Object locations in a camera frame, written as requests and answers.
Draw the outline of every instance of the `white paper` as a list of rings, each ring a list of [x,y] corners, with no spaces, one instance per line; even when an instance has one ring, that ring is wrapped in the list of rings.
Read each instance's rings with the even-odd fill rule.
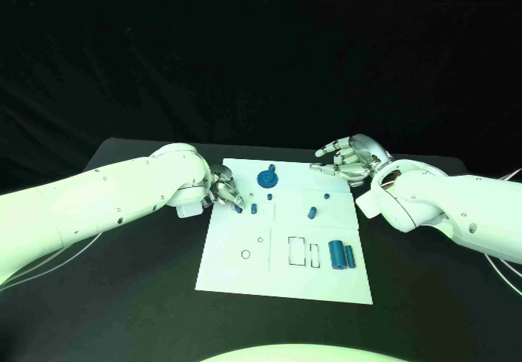
[[[232,170],[245,209],[237,213],[232,205],[213,206],[196,290],[373,304],[345,181],[312,173],[308,164],[230,158],[223,164]],[[256,176],[269,164],[278,183],[263,189]],[[307,218],[311,206],[314,219]],[[304,265],[289,264],[291,238],[304,239],[302,249],[292,252],[298,259],[304,257]],[[351,245],[356,268],[331,268],[331,240]],[[311,267],[311,257],[318,268]]]

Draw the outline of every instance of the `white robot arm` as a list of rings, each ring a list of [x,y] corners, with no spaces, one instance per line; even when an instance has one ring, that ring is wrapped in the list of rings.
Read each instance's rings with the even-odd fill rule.
[[[213,202],[242,208],[232,173],[183,143],[54,183],[0,196],[0,284],[33,260],[158,210],[178,217]]]
[[[361,134],[333,141],[315,156],[331,151],[337,151],[334,165],[311,164],[309,168],[340,176],[351,187],[373,177],[370,190],[356,199],[369,218],[382,214],[402,232],[431,226],[457,244],[522,264],[522,184],[448,176],[422,162],[395,160]]]

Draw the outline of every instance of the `black backdrop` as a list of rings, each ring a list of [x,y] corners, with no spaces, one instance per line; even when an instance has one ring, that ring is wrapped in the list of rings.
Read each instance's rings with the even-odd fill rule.
[[[519,165],[522,7],[487,2],[0,2],[0,191],[109,137]]]

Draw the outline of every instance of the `black fabric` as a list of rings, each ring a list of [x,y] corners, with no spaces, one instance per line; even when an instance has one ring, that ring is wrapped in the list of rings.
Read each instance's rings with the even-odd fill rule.
[[[149,155],[162,145],[108,140],[86,169]],[[210,163],[314,159],[311,150],[196,147]],[[405,157],[449,175],[467,172],[455,158]],[[363,191],[353,189],[356,196]],[[357,210],[357,218],[373,305],[194,291],[210,210],[178,219],[165,207],[2,293],[0,356],[184,362],[253,345],[318,343],[410,361],[516,360],[519,296],[484,256],[431,228],[402,234],[380,216],[366,219]]]
[[[79,172],[109,137],[390,150],[519,165],[520,6],[0,4],[1,190]]]

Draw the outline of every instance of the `black table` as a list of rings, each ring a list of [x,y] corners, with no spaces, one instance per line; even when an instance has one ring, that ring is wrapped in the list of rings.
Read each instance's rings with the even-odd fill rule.
[[[164,144],[109,139],[86,170],[149,155]],[[315,161],[311,150],[194,146],[209,163]],[[465,173],[455,158],[406,157]],[[357,210],[357,217],[373,305],[194,291],[210,210],[178,219],[164,207],[2,293],[4,358],[194,361],[255,345],[315,343],[405,360],[514,360],[522,300],[484,256],[431,228],[402,234],[380,216],[367,220]]]

